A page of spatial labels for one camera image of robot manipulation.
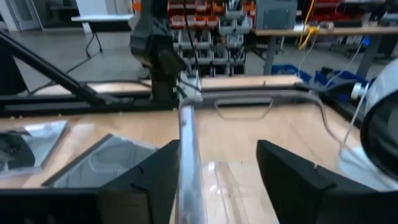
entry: yellow cable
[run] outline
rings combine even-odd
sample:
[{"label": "yellow cable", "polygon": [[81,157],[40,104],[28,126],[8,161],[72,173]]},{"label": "yellow cable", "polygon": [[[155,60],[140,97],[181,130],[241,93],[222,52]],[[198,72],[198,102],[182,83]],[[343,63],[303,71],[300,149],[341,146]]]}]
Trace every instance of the yellow cable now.
[{"label": "yellow cable", "polygon": [[305,48],[311,35],[316,35],[320,31],[319,27],[309,27],[307,30],[308,30],[307,38],[305,38],[304,42],[298,46],[299,50],[303,50]]},{"label": "yellow cable", "polygon": [[298,42],[298,46],[302,45],[303,35],[304,35],[304,32],[305,32],[305,25],[307,25],[308,19],[310,18],[310,14],[312,12],[312,9],[313,9],[314,5],[315,5],[315,0],[312,0],[311,1],[311,5],[310,5],[310,9],[308,10],[307,15],[305,16],[304,25],[303,25],[303,32],[300,35],[300,41]]}]

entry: black metal frame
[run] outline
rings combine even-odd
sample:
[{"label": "black metal frame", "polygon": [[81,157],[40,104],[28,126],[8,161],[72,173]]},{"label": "black metal frame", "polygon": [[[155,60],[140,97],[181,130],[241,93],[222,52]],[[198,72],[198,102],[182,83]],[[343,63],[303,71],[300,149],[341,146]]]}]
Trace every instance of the black metal frame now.
[{"label": "black metal frame", "polygon": [[[48,116],[69,115],[85,113],[111,113],[120,111],[160,111],[172,110],[178,105],[178,101],[172,103],[155,103],[150,100],[150,90],[97,93],[87,83],[82,83],[69,77],[66,73],[48,63],[29,49],[13,40],[4,32],[0,32],[0,47],[9,51],[13,56],[19,58],[32,68],[58,83],[70,95],[12,95],[0,96],[0,118],[20,116]],[[245,90],[301,90],[309,91],[310,87],[305,85],[280,85],[280,86],[249,86],[249,87],[226,87],[206,88],[204,93],[217,91],[245,91]],[[353,117],[354,109],[339,103],[334,98],[322,96],[322,100],[335,109],[346,119]],[[357,127],[362,122],[359,117],[355,122]]]}]

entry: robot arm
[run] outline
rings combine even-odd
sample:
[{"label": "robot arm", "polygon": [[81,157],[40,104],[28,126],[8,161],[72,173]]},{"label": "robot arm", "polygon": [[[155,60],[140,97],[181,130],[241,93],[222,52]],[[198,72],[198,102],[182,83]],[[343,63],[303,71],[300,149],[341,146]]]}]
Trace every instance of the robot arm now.
[{"label": "robot arm", "polygon": [[141,14],[130,38],[131,53],[149,68],[152,99],[170,103],[177,99],[174,87],[177,76],[186,69],[185,62],[174,52],[167,14],[168,0],[141,1]]}]

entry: table leg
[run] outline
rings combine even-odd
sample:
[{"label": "table leg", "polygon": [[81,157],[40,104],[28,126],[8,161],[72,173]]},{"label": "table leg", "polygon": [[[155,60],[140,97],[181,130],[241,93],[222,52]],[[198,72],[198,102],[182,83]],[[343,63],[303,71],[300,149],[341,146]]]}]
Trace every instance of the table leg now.
[{"label": "table leg", "polygon": [[366,75],[368,74],[374,57],[377,54],[382,35],[372,35],[370,38],[370,45],[366,48],[365,53],[362,56],[361,63],[356,71],[356,75],[364,79],[366,79]]},{"label": "table leg", "polygon": [[285,44],[285,37],[282,37],[282,39],[280,40],[280,46],[279,46],[279,48],[280,48],[281,50],[284,49],[284,44]]},{"label": "table leg", "polygon": [[274,56],[276,51],[276,36],[270,36],[268,40],[268,47],[266,53],[266,62],[263,67],[262,74],[270,75],[272,71],[272,66],[274,64]]},{"label": "table leg", "polygon": [[[99,44],[99,52],[95,53],[94,55],[91,55],[91,54],[89,53],[89,51],[88,51],[88,48],[90,47],[90,45],[91,45],[91,43],[93,42],[94,38],[97,39],[97,42],[98,42],[98,44]],[[96,55],[102,53],[102,51],[103,51],[103,50],[102,50],[101,42],[100,42],[100,40],[99,40],[99,38],[98,38],[98,36],[97,36],[97,33],[92,31],[91,38],[90,38],[90,40],[88,41],[87,46],[86,46],[86,55],[87,55],[87,58],[84,59],[83,61],[79,62],[77,65],[73,66],[72,68],[69,68],[69,69],[66,71],[66,73],[70,73],[70,72],[72,72],[73,70],[75,70],[76,68],[82,66],[83,64],[85,64],[86,62],[88,62],[89,60],[91,60],[94,56],[96,56]]]},{"label": "table leg", "polygon": [[90,53],[88,52],[88,48],[90,47],[91,43],[93,42],[95,36],[96,36],[96,33],[95,33],[95,32],[92,32],[92,33],[91,33],[91,38],[90,38],[90,40],[88,41],[88,43],[87,43],[87,45],[86,45],[86,55],[87,55],[88,58],[91,58],[91,55],[90,55]]},{"label": "table leg", "polygon": [[97,39],[97,43],[98,43],[98,45],[99,45],[99,52],[101,52],[102,53],[102,45],[101,45],[101,42],[100,42],[100,40],[99,40],[99,38],[98,38],[98,35],[97,35],[97,33],[95,32],[95,38]]}]

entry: wooden table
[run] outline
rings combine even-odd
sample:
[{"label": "wooden table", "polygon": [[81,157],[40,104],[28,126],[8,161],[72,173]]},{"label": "wooden table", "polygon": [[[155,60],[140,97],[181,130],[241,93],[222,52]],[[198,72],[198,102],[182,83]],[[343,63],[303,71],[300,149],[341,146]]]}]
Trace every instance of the wooden table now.
[{"label": "wooden table", "polygon": [[[260,30],[252,29],[252,33],[257,36],[267,36],[268,48],[267,57],[264,64],[263,74],[271,74],[272,65],[274,63],[274,56],[276,50],[277,37],[297,37],[302,34],[307,35],[308,31],[301,29],[294,30]],[[335,29],[321,29],[317,35],[370,35],[370,45],[362,56],[361,63],[358,66],[356,75],[366,79],[366,75],[373,63],[373,59],[377,54],[380,46],[382,35],[398,34],[398,27],[378,27],[366,25],[364,27],[351,27],[351,28],[335,28]]]},{"label": "wooden table", "polygon": [[[283,85],[300,80],[293,76],[203,79],[202,86]],[[101,91],[142,90],[135,84],[95,84]],[[59,86],[38,94],[61,93]],[[222,109],[229,118],[252,118],[265,107]],[[331,129],[343,139],[348,123],[326,107]],[[178,139],[176,111],[86,114],[77,116],[0,119],[2,128],[67,119],[70,129],[54,150],[44,171],[36,175],[1,179],[0,188],[37,188],[108,133],[156,146]],[[335,170],[339,145],[326,132],[315,105],[274,107],[260,120],[225,120],[215,110],[197,110],[198,145],[203,163],[203,193],[208,223],[276,223],[276,216],[259,175],[256,162],[258,139],[266,139],[292,152]],[[353,130],[348,144],[359,145]]]}]

